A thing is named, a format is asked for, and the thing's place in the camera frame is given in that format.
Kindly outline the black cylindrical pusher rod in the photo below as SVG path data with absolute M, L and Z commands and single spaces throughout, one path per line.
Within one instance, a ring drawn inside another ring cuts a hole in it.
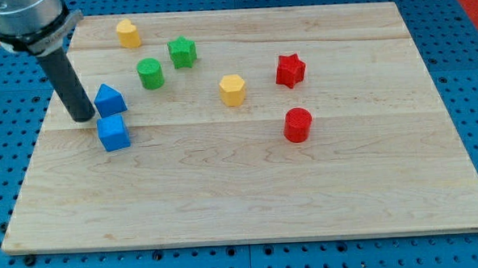
M 36 59 L 72 120 L 81 123 L 92 119 L 95 109 L 63 48 Z

